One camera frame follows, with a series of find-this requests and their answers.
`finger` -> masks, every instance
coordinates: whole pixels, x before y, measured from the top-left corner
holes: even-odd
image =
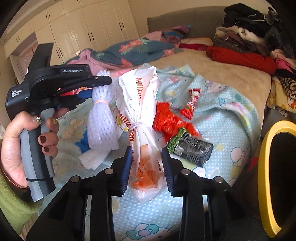
[[[42,121],[38,121],[37,116],[31,116],[29,113],[22,111],[9,123],[6,128],[6,137],[19,137],[21,132],[26,129],[28,131],[36,129]]]
[[[63,115],[65,115],[68,111],[69,111],[68,108],[60,108],[58,110],[55,110],[53,118],[58,119],[58,118],[62,117]]]
[[[57,146],[43,146],[42,152],[47,156],[56,157],[57,156]]]
[[[55,118],[48,118],[45,121],[46,127],[55,133],[58,133],[59,131],[59,122]]]
[[[38,142],[42,146],[51,146],[57,145],[59,143],[59,138],[57,137],[56,133],[53,131],[44,133],[38,137]]]

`plastic bag with orange print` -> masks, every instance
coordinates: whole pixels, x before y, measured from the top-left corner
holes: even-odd
[[[129,128],[133,148],[129,186],[139,203],[154,199],[166,188],[158,139],[152,128],[158,82],[156,68],[147,64],[119,78],[123,95],[116,105]]]

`black package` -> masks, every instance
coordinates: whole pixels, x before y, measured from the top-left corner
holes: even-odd
[[[214,145],[192,136],[182,127],[178,130],[178,134],[169,140],[167,148],[170,153],[176,154],[203,167],[209,160]]]

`green sleeve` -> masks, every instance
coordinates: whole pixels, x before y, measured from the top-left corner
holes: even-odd
[[[41,205],[42,200],[31,203],[22,201],[8,186],[0,171],[0,208],[18,234],[22,232],[24,223],[39,210]]]

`white wardrobe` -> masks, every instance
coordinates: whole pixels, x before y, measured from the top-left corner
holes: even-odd
[[[51,65],[86,48],[102,51],[139,34],[128,0],[62,0],[40,12],[5,44],[6,57],[30,34],[38,44],[54,43]]]

